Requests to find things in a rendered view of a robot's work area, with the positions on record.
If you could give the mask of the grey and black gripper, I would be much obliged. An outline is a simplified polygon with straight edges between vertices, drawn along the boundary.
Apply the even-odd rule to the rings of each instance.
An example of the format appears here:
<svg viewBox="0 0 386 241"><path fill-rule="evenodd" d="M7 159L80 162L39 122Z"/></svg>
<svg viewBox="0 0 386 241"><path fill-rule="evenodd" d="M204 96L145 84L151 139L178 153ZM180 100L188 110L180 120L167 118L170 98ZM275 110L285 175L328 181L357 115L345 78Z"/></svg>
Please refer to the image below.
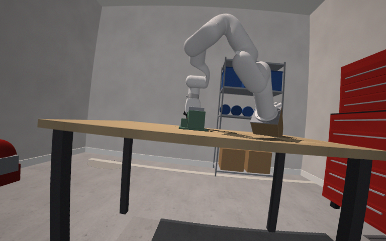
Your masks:
<svg viewBox="0 0 386 241"><path fill-rule="evenodd" d="M200 107L200 100L197 98L188 98L185 104L185 111L183 113L184 115L187 114L189 106Z"/></svg>

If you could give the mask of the green slide mechanism with black handwheel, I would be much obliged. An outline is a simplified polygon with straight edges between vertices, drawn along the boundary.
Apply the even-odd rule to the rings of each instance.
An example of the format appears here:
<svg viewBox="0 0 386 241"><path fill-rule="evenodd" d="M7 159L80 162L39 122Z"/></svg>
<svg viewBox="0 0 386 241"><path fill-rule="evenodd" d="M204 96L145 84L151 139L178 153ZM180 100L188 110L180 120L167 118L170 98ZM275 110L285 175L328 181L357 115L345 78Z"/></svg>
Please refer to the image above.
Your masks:
<svg viewBox="0 0 386 241"><path fill-rule="evenodd" d="M205 129L205 108L191 107L189 106L186 118L181 118L181 124L179 129L195 130L195 131L208 131Z"/></svg>

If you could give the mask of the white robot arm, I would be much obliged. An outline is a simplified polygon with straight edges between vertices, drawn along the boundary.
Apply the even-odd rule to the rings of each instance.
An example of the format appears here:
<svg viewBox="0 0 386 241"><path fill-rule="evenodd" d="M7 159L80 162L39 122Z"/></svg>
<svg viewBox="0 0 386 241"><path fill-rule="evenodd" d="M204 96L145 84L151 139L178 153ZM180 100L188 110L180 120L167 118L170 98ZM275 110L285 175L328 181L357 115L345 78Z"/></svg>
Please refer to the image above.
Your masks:
<svg viewBox="0 0 386 241"><path fill-rule="evenodd" d="M186 97L199 99L200 88L208 87L210 71L205 63L206 50L223 35L235 52L232 61L235 73L254 95L255 117L260 121L276 118L277 108L282 103L273 102L270 66L265 62L256 62L258 50L239 20L231 14L215 16L185 41L184 51L190 56L190 64L205 74L205 77L190 75L186 78L189 87Z"/></svg>

